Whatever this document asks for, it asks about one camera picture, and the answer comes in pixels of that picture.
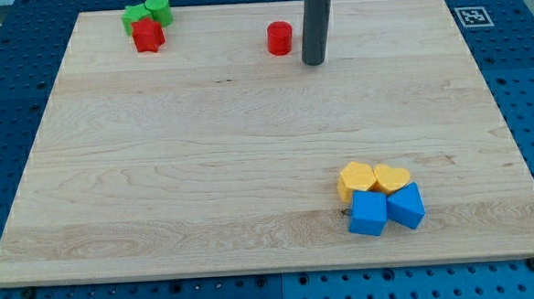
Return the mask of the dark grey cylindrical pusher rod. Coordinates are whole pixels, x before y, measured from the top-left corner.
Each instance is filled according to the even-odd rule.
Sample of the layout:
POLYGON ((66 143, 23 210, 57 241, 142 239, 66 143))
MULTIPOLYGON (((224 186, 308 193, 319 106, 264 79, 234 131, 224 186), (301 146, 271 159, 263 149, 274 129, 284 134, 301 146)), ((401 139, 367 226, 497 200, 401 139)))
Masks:
POLYGON ((326 59, 329 13, 332 0, 304 0, 302 62, 317 66, 326 59))

